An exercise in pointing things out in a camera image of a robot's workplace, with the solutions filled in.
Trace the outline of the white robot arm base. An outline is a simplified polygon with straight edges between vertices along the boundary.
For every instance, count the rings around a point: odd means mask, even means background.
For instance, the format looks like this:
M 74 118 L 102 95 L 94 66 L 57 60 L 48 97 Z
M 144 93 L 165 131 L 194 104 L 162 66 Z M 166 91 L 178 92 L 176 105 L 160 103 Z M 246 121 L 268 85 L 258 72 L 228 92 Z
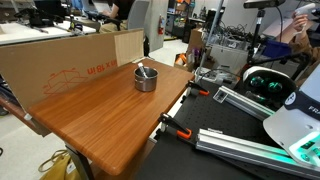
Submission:
M 320 168 L 320 66 L 263 121 L 263 127 L 296 162 Z

